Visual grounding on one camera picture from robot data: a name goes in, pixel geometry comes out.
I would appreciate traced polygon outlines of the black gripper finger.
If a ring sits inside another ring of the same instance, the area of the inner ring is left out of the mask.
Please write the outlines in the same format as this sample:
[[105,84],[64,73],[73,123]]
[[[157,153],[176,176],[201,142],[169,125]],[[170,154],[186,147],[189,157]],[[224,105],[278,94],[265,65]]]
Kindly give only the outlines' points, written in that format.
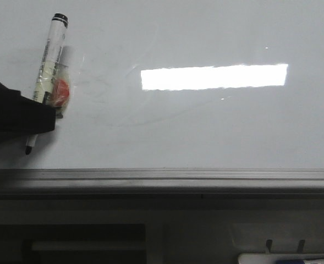
[[55,123],[54,108],[26,98],[0,82],[0,144],[53,131]]

